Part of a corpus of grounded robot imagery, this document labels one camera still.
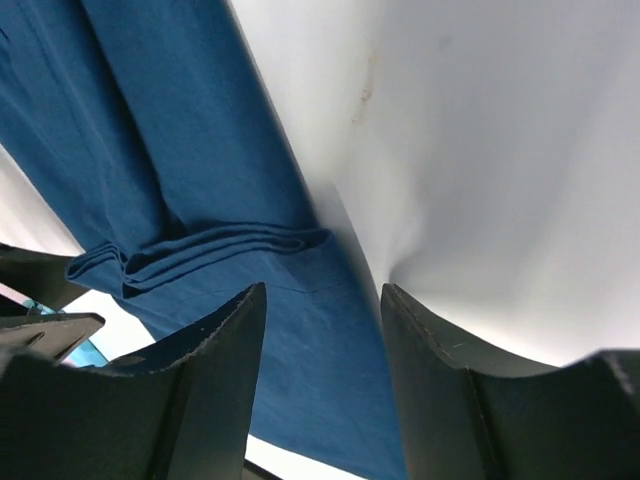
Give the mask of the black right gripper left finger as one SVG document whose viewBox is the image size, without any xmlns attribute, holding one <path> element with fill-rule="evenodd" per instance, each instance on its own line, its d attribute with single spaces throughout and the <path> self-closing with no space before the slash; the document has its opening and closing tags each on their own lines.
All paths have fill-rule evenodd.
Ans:
<svg viewBox="0 0 640 480">
<path fill-rule="evenodd" d="M 238 479 L 266 323 L 257 283 L 101 368 L 1 350 L 5 479 Z"/>
</svg>

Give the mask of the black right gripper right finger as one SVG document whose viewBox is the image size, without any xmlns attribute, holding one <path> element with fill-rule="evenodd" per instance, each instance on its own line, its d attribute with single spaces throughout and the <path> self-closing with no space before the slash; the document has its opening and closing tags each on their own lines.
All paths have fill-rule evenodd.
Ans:
<svg viewBox="0 0 640 480">
<path fill-rule="evenodd" d="M 403 450 L 413 479 L 635 479 L 639 354 L 565 367 L 496 347 L 406 291 L 381 294 Z"/>
</svg>

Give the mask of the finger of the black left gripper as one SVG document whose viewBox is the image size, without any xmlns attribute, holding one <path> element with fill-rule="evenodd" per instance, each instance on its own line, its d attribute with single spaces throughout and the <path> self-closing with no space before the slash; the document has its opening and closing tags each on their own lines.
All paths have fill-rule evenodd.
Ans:
<svg viewBox="0 0 640 480">
<path fill-rule="evenodd" d="M 1 346 L 30 350 L 62 362 L 105 323 L 93 313 L 2 317 Z"/>
<path fill-rule="evenodd" d="M 1 245 L 1 283 L 54 310 L 61 310 L 89 289 L 70 282 L 72 257 Z"/>
</svg>

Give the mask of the navy blue t shirt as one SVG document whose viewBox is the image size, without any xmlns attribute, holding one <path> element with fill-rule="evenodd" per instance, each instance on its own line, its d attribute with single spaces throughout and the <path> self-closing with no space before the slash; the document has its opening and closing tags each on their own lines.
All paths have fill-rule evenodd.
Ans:
<svg viewBox="0 0 640 480">
<path fill-rule="evenodd" d="M 155 338 L 265 284 L 254 436 L 406 477 L 375 314 L 225 2 L 3 2 L 1 143 L 81 246 L 67 278 Z"/>
</svg>

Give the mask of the folded turquoise t shirt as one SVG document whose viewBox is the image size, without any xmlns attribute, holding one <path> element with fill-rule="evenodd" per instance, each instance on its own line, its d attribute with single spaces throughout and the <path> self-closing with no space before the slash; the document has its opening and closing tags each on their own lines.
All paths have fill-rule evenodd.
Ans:
<svg viewBox="0 0 640 480">
<path fill-rule="evenodd" d="M 35 315 L 52 315 L 55 313 L 63 313 L 63 310 L 51 309 L 39 302 L 27 298 L 23 303 L 29 314 Z M 106 357 L 100 352 L 91 340 L 86 340 L 77 346 L 63 364 L 72 367 L 104 367 L 108 363 Z"/>
</svg>

